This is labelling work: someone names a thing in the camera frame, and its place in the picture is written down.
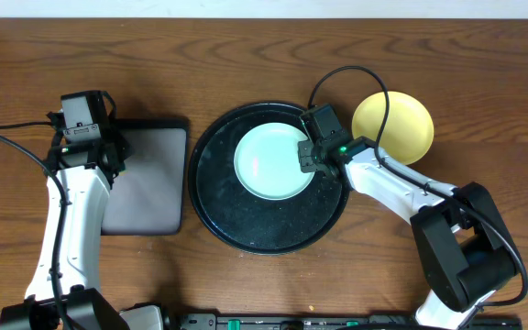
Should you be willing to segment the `light blue plate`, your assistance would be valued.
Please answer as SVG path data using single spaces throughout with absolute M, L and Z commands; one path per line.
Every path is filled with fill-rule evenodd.
M 271 201 L 292 198 L 313 180 L 301 171 L 298 143 L 306 135 L 284 123 L 267 123 L 249 130 L 238 142 L 234 170 L 240 183 L 255 196 Z

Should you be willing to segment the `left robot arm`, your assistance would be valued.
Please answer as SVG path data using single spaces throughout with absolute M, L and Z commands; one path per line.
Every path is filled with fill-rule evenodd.
M 105 208 L 130 146 L 106 91 L 63 95 L 49 114 L 55 136 L 41 161 L 49 209 L 45 236 L 24 301 L 3 308 L 2 329 L 125 329 L 100 293 L 99 248 Z

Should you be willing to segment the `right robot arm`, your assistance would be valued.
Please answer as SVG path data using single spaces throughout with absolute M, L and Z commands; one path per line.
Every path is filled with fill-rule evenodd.
M 431 288 L 415 313 L 419 325 L 461 329 L 490 296 L 522 273 L 523 260 L 490 193 L 408 168 L 367 138 L 352 138 L 331 105 L 304 111 L 303 172 L 320 171 L 383 204 L 407 222 Z

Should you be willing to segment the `yellow plate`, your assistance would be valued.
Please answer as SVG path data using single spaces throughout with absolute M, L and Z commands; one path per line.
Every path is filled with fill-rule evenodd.
M 431 147 L 435 129 L 423 104 L 401 92 L 388 92 L 390 109 L 379 145 L 404 165 L 421 159 Z M 384 93 L 374 93 L 362 101 L 352 118 L 354 138 L 376 140 L 385 114 Z

